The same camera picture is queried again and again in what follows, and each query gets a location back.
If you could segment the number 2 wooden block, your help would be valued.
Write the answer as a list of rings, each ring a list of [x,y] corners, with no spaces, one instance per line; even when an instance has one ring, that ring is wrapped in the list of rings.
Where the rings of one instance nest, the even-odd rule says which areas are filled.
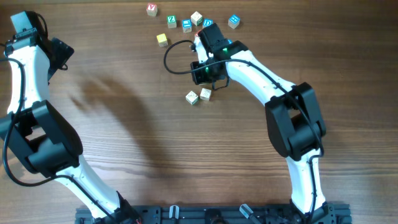
[[[210,97],[211,97],[211,90],[203,88],[201,90],[201,93],[200,93],[200,99],[201,100],[205,100],[205,101],[209,101]]]

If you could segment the green edged picture block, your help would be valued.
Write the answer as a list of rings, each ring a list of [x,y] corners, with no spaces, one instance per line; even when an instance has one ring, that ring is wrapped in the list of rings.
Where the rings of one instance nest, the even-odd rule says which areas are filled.
[[[199,96],[193,92],[190,91],[186,96],[185,99],[191,104],[194,105],[198,100],[199,100]]]

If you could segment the plain animal wooden block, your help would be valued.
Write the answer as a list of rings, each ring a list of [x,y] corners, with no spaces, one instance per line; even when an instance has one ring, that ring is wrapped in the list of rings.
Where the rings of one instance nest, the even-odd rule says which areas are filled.
[[[195,26],[199,26],[202,21],[203,21],[203,16],[198,11],[195,11],[191,15],[191,22]]]

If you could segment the yellow S wooden block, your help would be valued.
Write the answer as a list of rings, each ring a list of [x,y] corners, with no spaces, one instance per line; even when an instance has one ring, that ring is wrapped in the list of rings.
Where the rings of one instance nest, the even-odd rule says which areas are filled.
[[[168,46],[168,39],[165,34],[157,35],[157,41],[160,47]]]

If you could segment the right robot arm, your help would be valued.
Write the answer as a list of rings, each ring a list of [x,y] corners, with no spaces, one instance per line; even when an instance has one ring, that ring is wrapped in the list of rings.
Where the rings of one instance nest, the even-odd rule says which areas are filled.
[[[191,64],[197,85],[234,80],[264,105],[268,138],[287,161],[291,201],[311,221],[325,203],[318,160],[324,155],[326,126],[314,89],[306,82],[296,85],[278,77],[242,42],[225,38],[217,24],[195,34],[192,50],[198,55]]]

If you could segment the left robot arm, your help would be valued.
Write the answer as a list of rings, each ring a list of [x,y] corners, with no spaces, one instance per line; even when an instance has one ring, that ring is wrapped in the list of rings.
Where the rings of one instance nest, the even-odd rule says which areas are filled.
[[[4,44],[12,69],[12,96],[1,118],[2,163],[17,185],[38,187],[53,180],[75,194],[91,213],[91,223],[141,223],[121,194],[106,185],[83,156],[73,126],[49,102],[49,81],[67,70],[74,49],[49,39],[39,13],[11,16],[16,33]]]

